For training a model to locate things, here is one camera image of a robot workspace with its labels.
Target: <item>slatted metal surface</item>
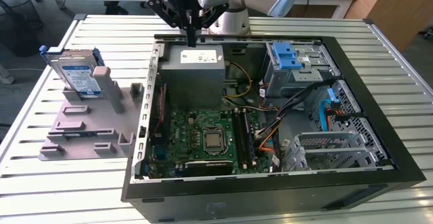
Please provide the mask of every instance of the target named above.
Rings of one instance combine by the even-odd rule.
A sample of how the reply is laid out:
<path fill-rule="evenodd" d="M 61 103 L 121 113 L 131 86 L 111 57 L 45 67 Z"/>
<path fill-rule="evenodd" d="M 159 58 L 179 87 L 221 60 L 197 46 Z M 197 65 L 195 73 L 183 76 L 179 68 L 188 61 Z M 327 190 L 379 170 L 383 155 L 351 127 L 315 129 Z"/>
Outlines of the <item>slatted metal surface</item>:
<path fill-rule="evenodd" d="M 215 222 L 433 222 L 433 104 L 417 74 L 359 20 L 251 18 L 250 23 L 254 34 L 336 38 L 427 180 L 351 210 Z M 66 48 L 96 46 L 123 87 L 144 81 L 155 33 L 177 30 L 157 17 L 93 15 L 77 22 Z M 0 222 L 145 223 L 131 205 L 120 202 L 125 159 L 41 162 L 36 158 L 61 106 L 61 88 L 46 68 L 1 144 L 8 150 L 0 164 Z"/>

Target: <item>white label sticker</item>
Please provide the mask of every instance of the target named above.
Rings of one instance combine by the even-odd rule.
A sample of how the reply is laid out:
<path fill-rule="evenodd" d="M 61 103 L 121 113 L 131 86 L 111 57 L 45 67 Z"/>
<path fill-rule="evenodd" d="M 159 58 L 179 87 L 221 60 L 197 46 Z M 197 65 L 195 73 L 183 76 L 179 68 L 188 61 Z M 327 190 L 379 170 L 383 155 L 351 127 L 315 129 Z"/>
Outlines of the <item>white label sticker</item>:
<path fill-rule="evenodd" d="M 260 96 L 260 97 L 263 97 L 263 98 L 266 97 L 266 90 L 264 90 L 264 89 L 260 88 L 260 89 L 258 90 L 258 93 L 259 93 L 259 96 Z"/>
<path fill-rule="evenodd" d="M 215 50 L 183 50 L 180 63 L 216 63 Z"/>
<path fill-rule="evenodd" d="M 288 144 L 290 144 L 290 140 L 284 139 L 282 143 L 282 147 L 288 147 Z"/>
<path fill-rule="evenodd" d="M 86 65 L 68 65 L 61 66 L 64 75 L 72 83 L 74 90 L 86 96 L 93 96 L 100 94 L 100 87 L 96 80 L 91 76 L 91 69 Z"/>
<path fill-rule="evenodd" d="M 80 134 L 62 134 L 62 136 L 66 136 L 66 137 L 80 137 Z"/>
<path fill-rule="evenodd" d="M 299 62 L 310 62 L 308 56 L 298 57 Z"/>
<path fill-rule="evenodd" d="M 275 155 L 272 155 L 272 162 L 279 167 L 279 159 Z"/>

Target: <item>motherboard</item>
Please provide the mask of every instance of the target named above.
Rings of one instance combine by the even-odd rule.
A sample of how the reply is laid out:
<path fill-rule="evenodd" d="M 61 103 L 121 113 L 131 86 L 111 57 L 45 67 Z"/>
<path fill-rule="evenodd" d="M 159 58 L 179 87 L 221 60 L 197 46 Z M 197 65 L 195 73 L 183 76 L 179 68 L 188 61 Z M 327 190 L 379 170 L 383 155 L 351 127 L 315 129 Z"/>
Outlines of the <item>motherboard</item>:
<path fill-rule="evenodd" d="M 164 178 L 267 172 L 267 155 L 256 156 L 254 150 L 258 128 L 255 111 L 173 111 L 169 143 L 153 148 L 159 174 Z"/>

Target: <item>gray power supply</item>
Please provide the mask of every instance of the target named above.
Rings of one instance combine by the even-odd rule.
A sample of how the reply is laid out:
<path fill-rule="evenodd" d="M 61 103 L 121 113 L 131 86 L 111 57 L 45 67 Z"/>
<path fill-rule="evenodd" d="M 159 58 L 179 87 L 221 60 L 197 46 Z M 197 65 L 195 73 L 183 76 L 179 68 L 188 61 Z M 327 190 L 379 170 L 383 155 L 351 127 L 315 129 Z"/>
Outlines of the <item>gray power supply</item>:
<path fill-rule="evenodd" d="M 172 46 L 159 69 L 175 110 L 217 109 L 221 103 L 224 56 L 221 46 Z"/>

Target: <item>ram slot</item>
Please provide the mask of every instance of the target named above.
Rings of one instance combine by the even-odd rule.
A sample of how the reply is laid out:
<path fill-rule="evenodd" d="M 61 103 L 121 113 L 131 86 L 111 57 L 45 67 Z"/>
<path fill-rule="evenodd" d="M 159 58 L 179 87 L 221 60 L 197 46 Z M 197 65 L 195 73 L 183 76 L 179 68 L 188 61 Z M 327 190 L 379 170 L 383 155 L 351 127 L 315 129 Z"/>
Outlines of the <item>ram slot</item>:
<path fill-rule="evenodd" d="M 243 111 L 234 110 L 231 113 L 232 117 L 232 129 L 235 136 L 235 146 L 238 155 L 238 164 L 240 169 L 247 169 L 252 164 L 252 155 L 250 148 L 252 146 L 252 138 L 250 128 L 247 124 L 246 114 Z"/>

